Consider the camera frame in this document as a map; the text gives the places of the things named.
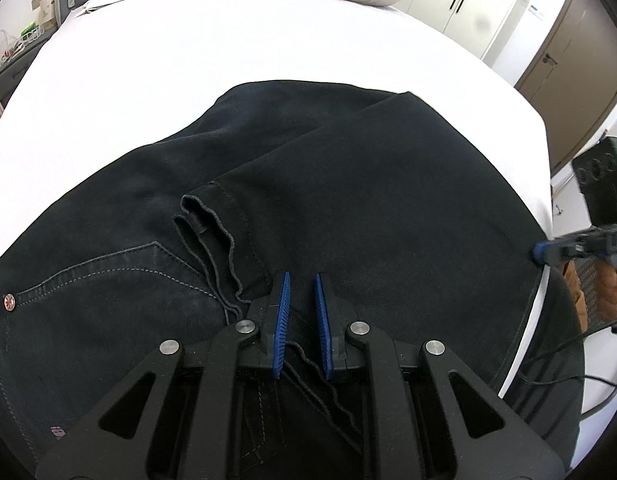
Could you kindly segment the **person's right hand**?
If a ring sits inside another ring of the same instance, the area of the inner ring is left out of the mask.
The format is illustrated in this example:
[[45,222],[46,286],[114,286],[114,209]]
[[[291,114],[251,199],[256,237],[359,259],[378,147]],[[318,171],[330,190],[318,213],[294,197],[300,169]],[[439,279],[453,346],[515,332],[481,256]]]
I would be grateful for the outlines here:
[[603,260],[595,261],[597,313],[605,322],[617,320],[617,270]]

